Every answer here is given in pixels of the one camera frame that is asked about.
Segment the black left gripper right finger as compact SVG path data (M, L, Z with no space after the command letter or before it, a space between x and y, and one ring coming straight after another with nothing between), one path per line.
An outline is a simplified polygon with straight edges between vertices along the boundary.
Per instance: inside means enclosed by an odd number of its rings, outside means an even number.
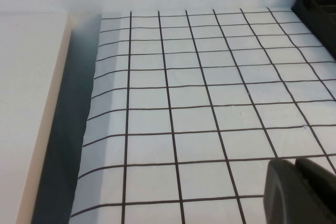
M296 168L312 190L311 198L322 214L317 223L335 223L335 175L307 158L296 159Z

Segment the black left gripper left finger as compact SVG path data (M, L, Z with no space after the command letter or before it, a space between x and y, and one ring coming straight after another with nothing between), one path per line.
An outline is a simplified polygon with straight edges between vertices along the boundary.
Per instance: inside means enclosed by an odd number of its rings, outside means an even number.
M264 210L266 223L323 223L320 199L294 164L273 159L268 163Z

